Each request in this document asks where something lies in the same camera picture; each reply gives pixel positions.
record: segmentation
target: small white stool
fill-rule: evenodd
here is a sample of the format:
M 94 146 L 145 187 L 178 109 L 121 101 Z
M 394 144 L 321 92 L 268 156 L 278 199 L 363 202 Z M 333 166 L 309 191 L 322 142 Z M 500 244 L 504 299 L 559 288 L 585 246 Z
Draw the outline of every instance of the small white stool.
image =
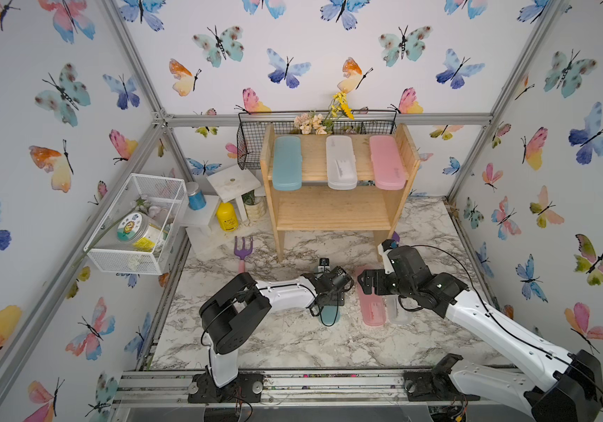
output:
M 254 190 L 262 185 L 262 183 L 249 170 L 242 170 L 238 164 L 224 169 L 221 172 L 214 173 L 207 177 L 217 195 L 222 199 L 222 202 L 236 200 L 238 212 L 242 222 L 247 221 L 247 213 L 243 204 L 242 194 Z
M 180 227 L 196 227 L 201 230 L 203 234 L 209 236 L 212 233 L 210 228 L 210 222 L 217 208 L 222 203 L 220 197 L 217 195 L 204 195 L 205 196 L 205 207 L 195 210 L 187 207 L 184 217 L 180 221 Z

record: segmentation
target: blue pencil case held by gripper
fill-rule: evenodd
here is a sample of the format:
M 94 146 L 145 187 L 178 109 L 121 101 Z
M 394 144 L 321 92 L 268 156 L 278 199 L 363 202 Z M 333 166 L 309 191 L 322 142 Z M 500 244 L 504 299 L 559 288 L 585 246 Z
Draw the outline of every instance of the blue pencil case held by gripper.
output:
M 273 188 L 301 188 L 301 139 L 298 136 L 279 136 L 273 152 Z

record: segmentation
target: purple garden fork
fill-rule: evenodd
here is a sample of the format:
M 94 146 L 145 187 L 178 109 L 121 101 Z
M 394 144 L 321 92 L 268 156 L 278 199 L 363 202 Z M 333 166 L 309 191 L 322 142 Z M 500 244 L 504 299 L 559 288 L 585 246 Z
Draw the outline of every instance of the purple garden fork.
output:
M 245 238 L 243 238 L 243 248 L 238 249 L 238 236 L 235 236 L 236 242 L 233 245 L 233 255 L 236 255 L 240 258 L 240 262 L 238 262 L 238 274 L 245 272 L 245 258 L 252 253 L 253 242 L 252 236 L 250 236 L 250 248 L 245 249 Z

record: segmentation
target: yellow bottle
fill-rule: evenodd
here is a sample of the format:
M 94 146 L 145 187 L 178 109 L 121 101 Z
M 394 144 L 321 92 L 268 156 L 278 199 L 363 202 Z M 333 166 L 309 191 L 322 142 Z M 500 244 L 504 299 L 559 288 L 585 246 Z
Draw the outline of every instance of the yellow bottle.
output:
M 236 210 L 230 203 L 222 203 L 217 208 L 217 221 L 224 232 L 232 232 L 238 228 Z

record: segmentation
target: orange butterfly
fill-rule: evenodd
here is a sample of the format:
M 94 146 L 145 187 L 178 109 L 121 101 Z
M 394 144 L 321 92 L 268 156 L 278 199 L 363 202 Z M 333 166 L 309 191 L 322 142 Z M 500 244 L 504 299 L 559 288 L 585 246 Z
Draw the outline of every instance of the orange butterfly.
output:
M 74 174 L 74 170 L 72 164 L 69 162 L 67 141 L 65 139 L 62 140 L 62 149 L 64 150 L 64 154 L 54 149 L 32 145 L 29 147 L 29 155 L 38 168 L 44 169 L 46 173 L 53 172 L 50 180 L 51 187 L 54 190 L 61 190 L 67 193 L 69 192 L 69 188 L 72 187 L 72 174 Z

